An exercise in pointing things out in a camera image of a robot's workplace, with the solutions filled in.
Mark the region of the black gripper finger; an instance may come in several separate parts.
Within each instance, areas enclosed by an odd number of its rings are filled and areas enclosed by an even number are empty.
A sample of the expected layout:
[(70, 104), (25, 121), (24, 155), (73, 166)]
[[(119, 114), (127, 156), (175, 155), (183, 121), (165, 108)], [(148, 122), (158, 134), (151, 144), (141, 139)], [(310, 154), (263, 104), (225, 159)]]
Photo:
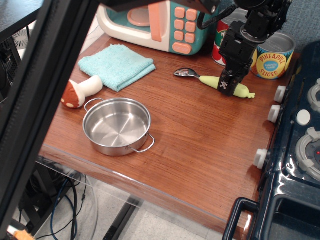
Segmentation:
[(242, 78), (239, 75), (230, 75), (226, 69), (224, 69), (220, 75), (217, 90), (225, 96), (232, 96), (238, 84), (240, 84)]

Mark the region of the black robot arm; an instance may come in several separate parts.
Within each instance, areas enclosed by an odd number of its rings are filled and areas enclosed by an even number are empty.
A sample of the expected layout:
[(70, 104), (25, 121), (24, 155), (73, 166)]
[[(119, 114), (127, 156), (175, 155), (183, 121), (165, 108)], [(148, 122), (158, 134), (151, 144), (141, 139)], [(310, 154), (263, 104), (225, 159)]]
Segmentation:
[[(0, 114), (0, 237), (4, 239), (36, 157), (100, 5), (117, 12), (149, 0), (46, 0)], [(226, 68), (218, 90), (231, 96), (248, 74), (257, 45), (282, 29), (289, 0), (237, 0), (246, 24), (232, 29), (220, 53)]]

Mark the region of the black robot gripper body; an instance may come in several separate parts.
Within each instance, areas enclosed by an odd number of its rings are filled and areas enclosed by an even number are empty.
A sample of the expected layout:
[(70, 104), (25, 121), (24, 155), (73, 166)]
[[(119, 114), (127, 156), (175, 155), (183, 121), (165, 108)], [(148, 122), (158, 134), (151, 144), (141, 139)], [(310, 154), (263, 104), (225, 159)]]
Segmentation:
[(232, 22), (222, 40), (219, 53), (225, 60), (225, 69), (221, 82), (240, 83), (249, 73), (258, 44), (243, 35), (244, 26), (241, 21)]

